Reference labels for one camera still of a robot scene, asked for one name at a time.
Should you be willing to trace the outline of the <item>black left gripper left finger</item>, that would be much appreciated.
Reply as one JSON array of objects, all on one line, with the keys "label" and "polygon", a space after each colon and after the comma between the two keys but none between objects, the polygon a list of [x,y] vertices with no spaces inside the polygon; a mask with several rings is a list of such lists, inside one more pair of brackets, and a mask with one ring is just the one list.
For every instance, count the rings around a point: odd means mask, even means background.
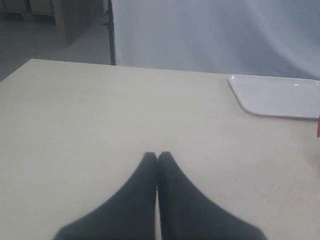
[{"label": "black left gripper left finger", "polygon": [[154,240],[157,157],[143,155],[127,182],[105,203],[62,227],[56,240]]}]

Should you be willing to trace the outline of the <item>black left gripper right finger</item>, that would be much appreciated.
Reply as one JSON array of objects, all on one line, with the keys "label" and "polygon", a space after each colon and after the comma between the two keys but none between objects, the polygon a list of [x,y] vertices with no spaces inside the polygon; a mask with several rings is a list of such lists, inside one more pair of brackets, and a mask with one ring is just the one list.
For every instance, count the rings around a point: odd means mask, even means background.
[{"label": "black left gripper right finger", "polygon": [[158,205],[164,240],[264,240],[257,227],[208,199],[170,152],[158,157]]}]

